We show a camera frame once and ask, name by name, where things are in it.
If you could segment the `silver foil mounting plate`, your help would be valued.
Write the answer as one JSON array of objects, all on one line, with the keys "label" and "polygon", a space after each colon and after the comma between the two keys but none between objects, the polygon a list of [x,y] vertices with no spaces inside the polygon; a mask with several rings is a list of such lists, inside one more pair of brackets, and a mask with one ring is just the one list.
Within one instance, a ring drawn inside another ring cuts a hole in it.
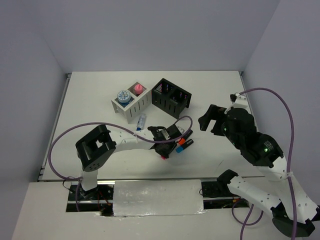
[{"label": "silver foil mounting plate", "polygon": [[239,196],[222,192],[215,180],[100,181],[85,192],[72,183],[66,212],[94,212],[103,217],[188,216],[230,209]]}]

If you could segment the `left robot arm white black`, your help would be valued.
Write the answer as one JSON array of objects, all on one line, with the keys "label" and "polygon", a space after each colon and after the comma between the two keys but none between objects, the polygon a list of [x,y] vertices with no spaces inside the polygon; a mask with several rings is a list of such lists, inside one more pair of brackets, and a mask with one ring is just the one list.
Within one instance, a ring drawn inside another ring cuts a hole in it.
[{"label": "left robot arm white black", "polygon": [[78,140],[75,144],[77,156],[82,165],[80,194],[88,200],[97,196],[98,170],[114,153],[130,150],[154,150],[162,157],[168,157],[176,142],[175,139],[185,133],[176,124],[167,128],[149,126],[130,134],[126,131],[110,131],[105,125],[99,125]]}]

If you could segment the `blue highlighter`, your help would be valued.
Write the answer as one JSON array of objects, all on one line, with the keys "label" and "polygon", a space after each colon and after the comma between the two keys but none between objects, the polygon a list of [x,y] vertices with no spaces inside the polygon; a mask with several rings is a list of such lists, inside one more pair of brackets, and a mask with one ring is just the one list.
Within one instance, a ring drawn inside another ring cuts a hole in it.
[{"label": "blue highlighter", "polygon": [[182,145],[180,145],[179,147],[177,147],[175,149],[175,151],[177,153],[181,153],[182,151],[184,151],[186,148],[188,148],[190,145],[192,145],[194,143],[193,139],[189,139],[187,141],[185,141]]}]

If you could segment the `orange highlighter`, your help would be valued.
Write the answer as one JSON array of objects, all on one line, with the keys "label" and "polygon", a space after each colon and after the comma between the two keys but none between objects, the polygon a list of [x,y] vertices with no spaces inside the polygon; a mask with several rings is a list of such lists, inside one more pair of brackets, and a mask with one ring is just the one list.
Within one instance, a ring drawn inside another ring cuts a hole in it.
[{"label": "orange highlighter", "polygon": [[184,135],[184,137],[182,137],[182,138],[177,142],[177,144],[178,144],[179,146],[183,145],[183,144],[187,141],[187,139],[192,135],[192,133],[193,133],[193,130],[190,129],[190,130],[186,133],[186,135]]}]

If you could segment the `white two-slot organizer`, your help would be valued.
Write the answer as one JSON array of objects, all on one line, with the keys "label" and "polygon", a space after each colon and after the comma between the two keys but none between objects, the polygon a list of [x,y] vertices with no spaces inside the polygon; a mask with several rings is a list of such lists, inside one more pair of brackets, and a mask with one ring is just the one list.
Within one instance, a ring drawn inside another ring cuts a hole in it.
[{"label": "white two-slot organizer", "polygon": [[[134,86],[137,84],[141,84],[143,86],[143,93],[141,93],[140,95],[135,95],[134,92]],[[131,95],[130,103],[119,103],[117,100],[117,93],[116,97],[111,100],[112,107],[116,114],[120,114],[128,123],[131,123],[136,117],[140,116],[143,113],[143,111],[152,103],[151,89],[145,87],[142,83],[137,81],[129,88],[122,90],[129,91]]]}]

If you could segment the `black two-slot organizer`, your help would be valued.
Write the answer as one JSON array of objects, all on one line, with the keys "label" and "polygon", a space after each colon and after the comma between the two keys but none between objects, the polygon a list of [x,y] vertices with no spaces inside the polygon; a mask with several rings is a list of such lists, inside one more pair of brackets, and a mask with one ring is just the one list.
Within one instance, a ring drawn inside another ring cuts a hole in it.
[{"label": "black two-slot organizer", "polygon": [[151,90],[152,104],[178,119],[185,108],[189,108],[192,94],[162,78]]}]

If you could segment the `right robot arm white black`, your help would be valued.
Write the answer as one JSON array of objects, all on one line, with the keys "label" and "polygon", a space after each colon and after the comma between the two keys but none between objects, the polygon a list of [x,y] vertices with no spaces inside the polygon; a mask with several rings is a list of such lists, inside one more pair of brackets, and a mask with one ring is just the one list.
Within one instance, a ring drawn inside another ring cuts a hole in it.
[{"label": "right robot arm white black", "polygon": [[276,140],[257,131],[254,117],[244,108],[227,110],[210,105],[198,119],[201,131],[210,121],[211,133],[226,137],[250,164],[256,167],[272,185],[275,195],[247,183],[228,169],[217,178],[217,190],[223,196],[238,195],[271,217],[273,225],[285,236],[304,238],[315,230],[320,219],[320,207],[305,193],[293,174],[287,171],[287,160]]}]

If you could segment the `clear blue-capped glue tube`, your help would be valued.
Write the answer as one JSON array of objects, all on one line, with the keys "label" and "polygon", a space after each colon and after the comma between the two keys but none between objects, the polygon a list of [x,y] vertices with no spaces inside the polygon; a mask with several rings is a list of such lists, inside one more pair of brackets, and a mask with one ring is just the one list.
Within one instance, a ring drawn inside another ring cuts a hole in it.
[{"label": "clear blue-capped glue tube", "polygon": [[147,116],[142,113],[138,119],[137,125],[136,125],[136,131],[141,131],[144,129],[145,123],[146,123]]}]

